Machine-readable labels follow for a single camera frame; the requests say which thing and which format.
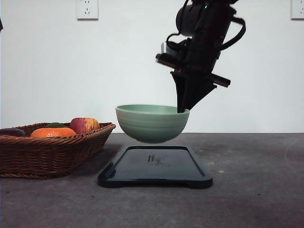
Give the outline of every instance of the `gray tabletop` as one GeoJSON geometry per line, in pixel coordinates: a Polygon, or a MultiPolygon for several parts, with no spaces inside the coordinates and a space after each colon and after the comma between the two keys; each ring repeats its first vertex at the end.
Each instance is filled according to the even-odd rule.
{"type": "Polygon", "coordinates": [[[126,145],[143,143],[113,133],[67,177],[0,179],[1,227],[304,227],[304,134],[183,133],[163,145],[191,147],[212,187],[98,186],[98,174],[126,145]]]}

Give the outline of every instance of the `robotic arm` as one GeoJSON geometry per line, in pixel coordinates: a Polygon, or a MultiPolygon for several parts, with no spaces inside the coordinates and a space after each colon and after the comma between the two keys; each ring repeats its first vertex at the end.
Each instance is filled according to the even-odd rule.
{"type": "Polygon", "coordinates": [[[245,21],[236,18],[230,7],[238,0],[192,0],[180,9],[176,17],[178,33],[168,36],[161,46],[156,62],[174,68],[171,72],[177,91],[178,113],[191,109],[217,85],[228,87],[230,80],[212,73],[220,52],[242,38],[245,21]],[[242,25],[240,32],[223,43],[230,23],[242,25]],[[187,37],[180,43],[169,41],[174,35],[187,37]]]}

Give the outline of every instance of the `black plate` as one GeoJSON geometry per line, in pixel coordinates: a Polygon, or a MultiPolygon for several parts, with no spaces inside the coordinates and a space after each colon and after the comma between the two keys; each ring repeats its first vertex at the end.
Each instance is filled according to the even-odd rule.
{"type": "Polygon", "coordinates": [[[106,188],[125,184],[187,184],[201,189],[212,185],[212,176],[189,147],[128,146],[99,174],[98,184],[106,188]]]}

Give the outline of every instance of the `electrical outlet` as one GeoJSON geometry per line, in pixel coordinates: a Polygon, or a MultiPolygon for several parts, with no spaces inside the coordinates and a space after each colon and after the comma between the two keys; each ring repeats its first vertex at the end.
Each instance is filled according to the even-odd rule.
{"type": "Polygon", "coordinates": [[[304,0],[291,0],[291,19],[304,19],[304,0]]]}
{"type": "Polygon", "coordinates": [[[98,0],[75,0],[77,19],[98,19],[98,0]]]}

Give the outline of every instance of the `wicker basket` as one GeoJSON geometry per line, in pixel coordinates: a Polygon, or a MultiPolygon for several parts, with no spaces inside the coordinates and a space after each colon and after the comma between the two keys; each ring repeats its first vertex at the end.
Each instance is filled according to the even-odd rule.
{"type": "Polygon", "coordinates": [[[0,177],[53,179],[69,175],[86,159],[101,151],[116,127],[100,123],[100,129],[68,137],[28,137],[48,123],[16,127],[27,137],[0,136],[0,177]]]}

